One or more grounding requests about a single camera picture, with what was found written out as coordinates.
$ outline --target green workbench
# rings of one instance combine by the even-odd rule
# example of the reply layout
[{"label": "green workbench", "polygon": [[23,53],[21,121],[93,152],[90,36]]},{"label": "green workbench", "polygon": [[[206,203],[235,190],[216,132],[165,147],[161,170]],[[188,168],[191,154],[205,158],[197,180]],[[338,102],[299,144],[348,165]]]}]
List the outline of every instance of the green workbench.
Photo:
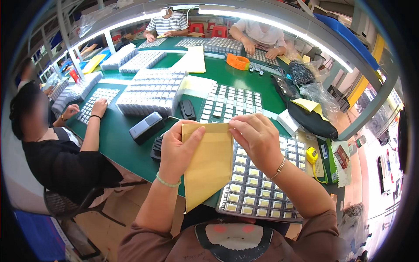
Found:
[{"label": "green workbench", "polygon": [[[158,49],[160,50],[186,50],[183,47],[173,47],[178,41],[179,37],[168,38],[164,41]],[[141,44],[144,40],[140,40],[137,45]],[[144,50],[157,49],[157,47],[146,48]],[[174,65],[183,54],[178,53],[168,53],[165,58],[163,58],[159,63],[155,65],[154,68],[168,68]],[[265,73],[260,76],[257,72],[241,71],[237,70],[229,65],[227,65],[224,60],[213,58],[213,57],[204,57],[206,72],[201,74],[194,74],[195,76],[209,78],[217,81],[218,84],[234,86],[235,88],[241,88],[246,90],[252,90],[255,92],[261,93],[263,109],[271,111],[273,113],[279,114],[284,111],[285,105],[282,102],[280,96],[275,91],[273,84],[271,83],[270,73]],[[288,66],[279,61],[280,65],[284,69],[288,70]],[[131,80],[135,74],[121,74],[117,70],[107,70],[103,71],[104,78],[118,79],[118,80]],[[141,116],[124,116],[116,108],[115,103],[123,90],[126,88],[125,84],[108,84],[108,83],[98,83],[89,93],[87,97],[91,97],[94,91],[97,88],[112,88],[120,89],[121,91],[108,106],[106,110],[100,129],[100,146],[99,151],[104,154],[109,159],[115,161],[124,168],[130,170],[131,172],[137,174],[138,176],[144,178],[149,182],[153,182],[156,173],[159,169],[159,162],[155,162],[150,157],[150,151],[154,139],[157,136],[160,136],[163,132],[168,130],[176,121],[173,119],[167,119],[165,121],[166,127],[157,133],[154,137],[147,140],[141,146],[137,145],[136,142],[132,139],[128,130],[137,124],[143,119]],[[192,104],[195,108],[196,113],[199,112],[203,99],[195,96],[183,95],[182,99],[189,99],[192,101]],[[79,103],[79,107],[82,108],[85,104],[85,101]],[[181,118],[180,109],[178,108],[175,114],[176,117]],[[274,125],[278,128],[279,132],[283,135],[290,136],[285,129],[275,120],[271,120]],[[78,136],[84,138],[86,132],[86,124],[78,121],[75,118],[72,118],[67,121],[68,127],[74,131]],[[332,188],[333,192],[338,195],[338,203],[340,202],[339,198],[343,200],[344,191],[339,189],[339,193],[334,190],[337,189],[336,185],[329,184],[325,186],[329,191]],[[184,184],[179,186],[179,195],[185,196]],[[219,193],[214,194],[210,197],[204,204],[213,206],[217,204]]]}]

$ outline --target bracelet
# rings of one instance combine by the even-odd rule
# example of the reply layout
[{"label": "bracelet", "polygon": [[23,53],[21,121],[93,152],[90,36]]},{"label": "bracelet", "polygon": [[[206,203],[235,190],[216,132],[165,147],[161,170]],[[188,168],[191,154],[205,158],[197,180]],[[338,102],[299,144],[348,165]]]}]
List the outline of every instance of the bracelet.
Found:
[{"label": "bracelet", "polygon": [[161,178],[158,176],[158,172],[157,172],[157,174],[156,174],[156,178],[157,178],[157,180],[158,180],[158,181],[160,181],[160,183],[162,183],[163,185],[168,186],[168,187],[178,187],[180,184],[182,184],[182,180],[180,180],[180,179],[179,179],[179,182],[178,182],[177,184],[174,184],[174,185],[169,184],[169,183],[167,183],[167,182],[164,182],[164,181],[163,181],[163,179],[161,179]]},{"label": "bracelet", "polygon": [[89,119],[90,119],[90,118],[92,118],[92,117],[99,117],[99,119],[100,119],[100,120],[102,120],[102,118],[101,118],[100,116],[97,116],[97,115],[95,115],[95,114],[91,115],[91,116],[89,117]]},{"label": "bracelet", "polygon": [[272,178],[270,178],[269,180],[272,180],[272,179],[274,179],[280,172],[281,172],[281,169],[282,169],[282,167],[285,165],[285,160],[286,160],[287,158],[284,156],[284,159],[282,160],[282,163],[281,163],[281,165],[278,167],[278,169],[277,169],[277,173],[272,177]]}]

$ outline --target black bag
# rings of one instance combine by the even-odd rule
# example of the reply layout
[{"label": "black bag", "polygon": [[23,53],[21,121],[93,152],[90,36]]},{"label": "black bag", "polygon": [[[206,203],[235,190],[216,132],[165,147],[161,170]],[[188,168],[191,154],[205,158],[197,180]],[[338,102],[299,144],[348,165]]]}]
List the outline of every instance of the black bag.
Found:
[{"label": "black bag", "polygon": [[271,75],[271,80],[275,86],[275,90],[287,106],[290,116],[310,133],[325,138],[337,139],[339,133],[336,128],[329,121],[323,120],[316,112],[309,112],[299,105],[291,102],[291,100],[294,100],[295,98],[286,96],[282,92],[282,88],[280,88],[277,78],[278,76]]}]

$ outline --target black shirt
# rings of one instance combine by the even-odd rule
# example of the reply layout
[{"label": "black shirt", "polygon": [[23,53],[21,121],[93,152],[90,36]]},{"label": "black shirt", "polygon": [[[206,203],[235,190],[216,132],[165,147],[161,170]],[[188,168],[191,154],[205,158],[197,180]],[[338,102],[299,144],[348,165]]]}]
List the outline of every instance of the black shirt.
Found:
[{"label": "black shirt", "polygon": [[122,180],[122,175],[104,155],[97,151],[80,152],[72,141],[22,142],[22,146],[38,182],[78,205],[92,188],[117,187]]}]

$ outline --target white bottle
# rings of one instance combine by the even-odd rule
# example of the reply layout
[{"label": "white bottle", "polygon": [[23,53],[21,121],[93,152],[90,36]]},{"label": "white bottle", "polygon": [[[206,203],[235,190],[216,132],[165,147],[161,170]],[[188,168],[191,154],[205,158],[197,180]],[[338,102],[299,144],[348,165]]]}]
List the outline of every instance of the white bottle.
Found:
[{"label": "white bottle", "polygon": [[361,135],[361,137],[358,138],[356,141],[355,140],[349,141],[348,142],[349,154],[353,156],[358,151],[358,148],[362,147],[362,145],[365,144],[366,142],[367,142],[367,139],[365,138],[364,135]]}]

